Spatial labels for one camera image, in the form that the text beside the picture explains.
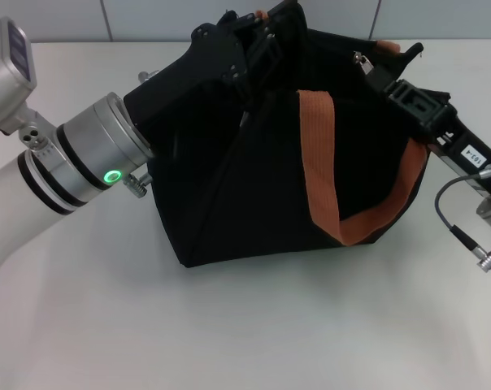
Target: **green indicator ring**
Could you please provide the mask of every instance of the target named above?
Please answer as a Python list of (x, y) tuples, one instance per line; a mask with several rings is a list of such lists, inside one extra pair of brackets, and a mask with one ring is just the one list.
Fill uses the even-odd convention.
[(121, 178), (123, 174), (121, 171), (108, 171), (103, 178), (108, 184), (114, 184)]

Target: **black fabric bag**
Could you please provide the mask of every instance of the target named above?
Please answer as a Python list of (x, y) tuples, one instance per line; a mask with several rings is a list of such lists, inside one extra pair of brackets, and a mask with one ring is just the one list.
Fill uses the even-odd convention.
[[(426, 149), (413, 145), (419, 170), (410, 172), (412, 186), (404, 197), (401, 193), (402, 204), (389, 213), (388, 208), (395, 209), (396, 190), (402, 189), (399, 178), (410, 170), (403, 161), (412, 140), (406, 119), (370, 93), (353, 55), (361, 51), (398, 76), (420, 50), (398, 54), (388, 43), (312, 30), (300, 50), (285, 82), (267, 91), (247, 115), (231, 102), (204, 99), (184, 117), (167, 123), (176, 133), (175, 151), (159, 154), (149, 170), (163, 225), (185, 266), (372, 243), (413, 202)], [(333, 100), (333, 175), (321, 179), (332, 181), (334, 193), (320, 184), (310, 188), (312, 181), (321, 179), (311, 178), (313, 162), (304, 161), (313, 159), (312, 144), (306, 146), (306, 155), (302, 153), (302, 118), (313, 115), (301, 112), (302, 96), (314, 96), (298, 92), (303, 90), (325, 91)], [(312, 126), (306, 124), (311, 137)], [(337, 223), (328, 206), (312, 193), (336, 202)], [(385, 222), (374, 224), (374, 215), (384, 213)], [(328, 229), (353, 219), (345, 236)], [(373, 226), (352, 238), (363, 223)]]

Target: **cable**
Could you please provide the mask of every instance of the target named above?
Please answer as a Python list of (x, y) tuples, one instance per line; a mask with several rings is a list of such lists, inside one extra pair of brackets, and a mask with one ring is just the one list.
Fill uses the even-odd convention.
[(444, 184), (444, 186), (441, 188), (441, 190), (437, 193), (435, 196), (435, 211), (439, 215), (439, 218), (441, 221), (446, 225), (450, 230), (453, 227), (449, 222), (448, 219), (442, 214), (441, 208), (439, 207), (439, 201), (441, 200), (441, 196), (443, 193), (446, 192), (446, 190), (451, 187), (452, 185), (459, 183), (461, 181), (467, 181), (467, 180), (477, 180), (480, 179), (480, 174), (475, 174), (475, 175), (465, 175), (465, 176), (460, 176), (457, 179), (450, 180), (448, 183)]

